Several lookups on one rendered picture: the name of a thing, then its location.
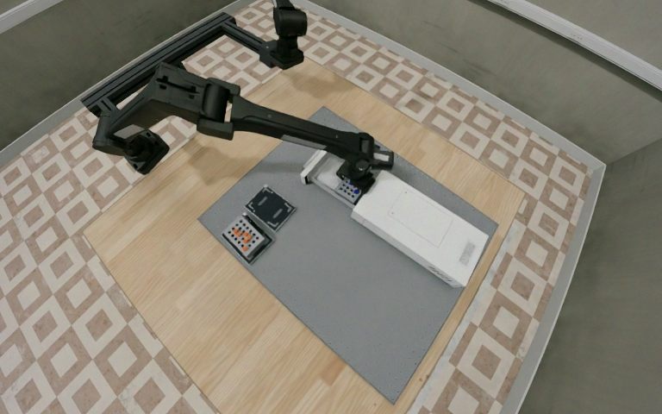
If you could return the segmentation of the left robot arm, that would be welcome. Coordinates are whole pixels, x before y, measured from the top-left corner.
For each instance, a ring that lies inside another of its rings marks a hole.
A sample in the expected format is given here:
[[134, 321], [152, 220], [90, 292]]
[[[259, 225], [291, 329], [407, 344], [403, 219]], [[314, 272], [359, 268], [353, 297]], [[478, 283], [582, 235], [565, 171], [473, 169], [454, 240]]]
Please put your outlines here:
[[272, 0], [272, 2], [274, 5], [272, 18], [278, 40], [277, 47], [270, 50], [270, 56], [286, 65], [303, 57], [303, 51], [298, 48], [297, 37], [307, 34], [308, 19], [306, 13], [301, 9], [295, 9], [290, 0]]

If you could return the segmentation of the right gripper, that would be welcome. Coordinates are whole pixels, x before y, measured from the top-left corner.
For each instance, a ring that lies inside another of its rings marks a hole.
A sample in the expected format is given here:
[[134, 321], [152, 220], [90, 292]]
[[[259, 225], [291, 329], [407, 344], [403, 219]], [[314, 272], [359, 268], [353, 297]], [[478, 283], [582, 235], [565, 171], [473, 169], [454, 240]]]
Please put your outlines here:
[[[350, 162], [347, 162], [346, 160], [341, 165], [339, 170], [336, 172], [336, 175], [341, 180], [347, 177], [348, 179], [350, 179], [350, 184], [359, 188], [361, 190], [361, 193], [366, 194], [371, 189], [373, 184], [376, 182], [376, 180], [372, 178], [373, 177], [372, 172], [369, 172], [365, 177], [366, 169], [363, 172], [356, 172], [351, 168]], [[342, 175], [344, 175], [344, 178], [342, 177]]]

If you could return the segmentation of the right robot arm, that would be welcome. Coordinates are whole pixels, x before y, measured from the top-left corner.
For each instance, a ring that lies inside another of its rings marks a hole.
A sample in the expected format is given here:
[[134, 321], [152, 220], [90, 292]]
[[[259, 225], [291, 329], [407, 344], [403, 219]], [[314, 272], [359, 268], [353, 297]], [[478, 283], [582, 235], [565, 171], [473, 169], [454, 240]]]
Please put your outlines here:
[[[124, 156], [135, 171], [142, 172], [164, 149], [146, 130], [169, 116], [195, 124], [203, 135], [228, 141], [235, 131], [244, 131], [319, 149], [347, 160], [356, 172], [367, 168], [365, 177], [371, 169], [391, 171], [393, 167], [394, 152], [380, 150], [366, 132], [331, 129], [266, 108], [240, 96], [239, 85], [206, 79], [165, 62], [155, 70], [148, 85], [121, 110], [101, 112], [92, 141], [97, 151]], [[228, 103], [232, 104], [229, 122], [225, 121]]]

